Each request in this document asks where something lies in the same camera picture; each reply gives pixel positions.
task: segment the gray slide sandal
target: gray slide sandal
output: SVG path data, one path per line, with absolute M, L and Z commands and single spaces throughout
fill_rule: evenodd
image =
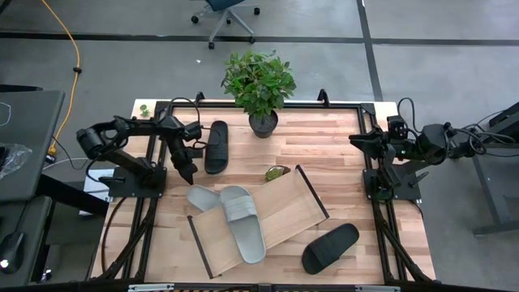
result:
M 202 212 L 220 206 L 220 195 L 200 185 L 194 185 L 187 191 L 187 200 Z
M 221 191 L 220 199 L 227 225 L 238 244 L 243 261 L 248 264 L 259 263 L 267 249 L 251 194 L 242 187 L 231 186 Z

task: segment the plastic bag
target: plastic bag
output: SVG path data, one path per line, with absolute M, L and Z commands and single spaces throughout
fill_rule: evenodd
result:
M 6 148 L 6 159 L 3 162 L 2 170 L 0 170 L 0 179 L 6 175 L 15 172 L 27 161 L 31 156 L 32 150 L 21 144 L 3 144 L 0 147 Z

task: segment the plant pot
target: plant pot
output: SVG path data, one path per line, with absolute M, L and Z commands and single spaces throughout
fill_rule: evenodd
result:
M 254 134 L 261 139 L 270 137 L 277 126 L 277 114 L 271 111 L 270 115 L 264 115 L 262 118 L 249 116 L 249 125 L 251 125 Z

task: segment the concrete floor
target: concrete floor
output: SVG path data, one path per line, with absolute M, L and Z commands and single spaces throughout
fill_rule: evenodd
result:
M 354 0 L 256 2 L 262 6 L 260 16 L 250 8 L 239 14 L 261 37 L 362 37 Z M 363 3 L 371 36 L 376 38 L 519 39 L 519 2 L 513 0 Z M 82 33 L 206 36 L 217 21 L 203 19 L 193 25 L 191 13 L 203 3 L 184 0 L 49 4 L 71 31 Z M 0 30 L 61 32 L 52 15 L 34 0 L 13 2 L 0 15 Z M 236 25 L 224 28 L 222 34 L 244 35 Z M 75 142 L 77 129 L 115 114 L 127 115 L 135 98 L 194 97 L 198 91 L 209 98 L 229 98 L 219 88 L 224 61 L 231 52 L 251 47 L 219 42 L 210 51 L 205 42 L 197 41 L 78 41 L 78 45 L 84 73 L 72 118 L 60 137 L 73 157 L 83 156 Z M 298 82 L 294 99 L 314 100 L 326 88 L 335 101 L 374 100 L 364 44 L 258 42 L 252 49 L 276 49 L 291 62 Z M 413 97 L 418 127 L 445 121 L 462 127 L 519 100 L 519 46 L 374 45 L 373 49 L 384 100 Z M 74 65 L 69 41 L 0 39 L 2 84 L 36 85 L 69 95 Z M 404 114 L 410 118 L 408 110 Z M 519 231 L 472 236 L 473 228 L 491 223 L 472 162 L 447 161 L 427 171 L 429 176 L 421 182 L 422 208 L 437 278 L 448 284 L 519 290 Z M 64 181 L 84 178 L 83 172 L 71 171 L 67 164 L 49 174 Z M 54 280 L 81 280 L 89 262 L 85 254 L 98 238 L 92 232 L 89 241 L 57 248 L 53 262 L 60 276 Z

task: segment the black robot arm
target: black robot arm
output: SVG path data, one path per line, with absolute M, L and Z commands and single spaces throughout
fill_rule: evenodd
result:
M 153 187 L 157 183 L 156 169 L 144 157 L 133 157 L 121 150 L 132 136 L 158 135 L 167 143 L 171 161 L 182 178 L 193 184 L 193 174 L 198 171 L 192 163 L 192 150 L 184 141 L 201 138 L 199 122 L 183 125 L 174 116 L 160 120 L 138 120 L 115 116 L 111 122 L 101 122 L 87 129 L 77 131 L 77 140 L 87 157 L 95 161 L 111 161 L 131 172 L 137 183 L 143 187 Z M 121 178 L 102 178 L 105 184 L 115 183 Z

